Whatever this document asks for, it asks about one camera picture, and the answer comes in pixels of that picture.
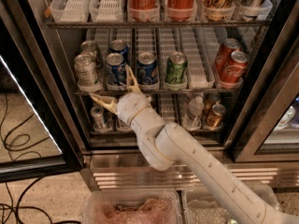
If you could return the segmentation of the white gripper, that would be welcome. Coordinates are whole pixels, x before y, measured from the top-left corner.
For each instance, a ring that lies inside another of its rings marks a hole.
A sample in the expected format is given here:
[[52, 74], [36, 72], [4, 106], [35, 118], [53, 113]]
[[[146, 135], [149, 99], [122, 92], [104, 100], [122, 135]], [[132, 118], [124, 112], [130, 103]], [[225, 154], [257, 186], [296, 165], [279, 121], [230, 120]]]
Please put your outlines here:
[[117, 114], [120, 120], [130, 125], [139, 112], [146, 107], [150, 107], [150, 101], [141, 92], [133, 70], [128, 64], [125, 65], [125, 71], [127, 90], [130, 92], [123, 95], [119, 102], [111, 96], [102, 96], [93, 92], [90, 92], [89, 95], [95, 103], [109, 112]]

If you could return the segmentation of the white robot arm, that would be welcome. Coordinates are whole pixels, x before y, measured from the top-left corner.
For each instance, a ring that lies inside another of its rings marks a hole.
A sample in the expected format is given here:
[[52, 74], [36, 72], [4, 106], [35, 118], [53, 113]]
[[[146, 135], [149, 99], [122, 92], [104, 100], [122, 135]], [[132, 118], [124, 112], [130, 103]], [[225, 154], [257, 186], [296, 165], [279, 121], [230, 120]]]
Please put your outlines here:
[[154, 169], [164, 171], [181, 161], [199, 178], [238, 224], [299, 224], [299, 217], [279, 212], [233, 175], [180, 125], [167, 123], [139, 89], [130, 66], [125, 67], [127, 92], [120, 98], [91, 93], [100, 106], [135, 132], [137, 145]]

